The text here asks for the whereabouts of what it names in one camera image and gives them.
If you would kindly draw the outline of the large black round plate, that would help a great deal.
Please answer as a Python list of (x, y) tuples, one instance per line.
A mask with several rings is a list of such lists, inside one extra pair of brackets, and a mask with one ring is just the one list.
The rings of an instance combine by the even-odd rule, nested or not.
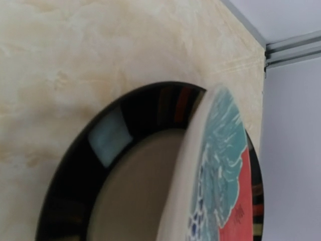
[[(157, 240), (184, 136), (208, 90), (181, 82), (149, 84), (100, 112), (57, 168), (36, 240)], [(262, 176), (246, 136), (252, 240), (261, 240)]]

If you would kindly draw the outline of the grey white painted plate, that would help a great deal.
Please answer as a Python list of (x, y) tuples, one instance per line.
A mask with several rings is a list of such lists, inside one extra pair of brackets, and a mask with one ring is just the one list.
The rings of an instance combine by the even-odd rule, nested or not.
[(157, 240), (252, 240), (249, 148), (222, 85), (206, 91), (176, 162)]

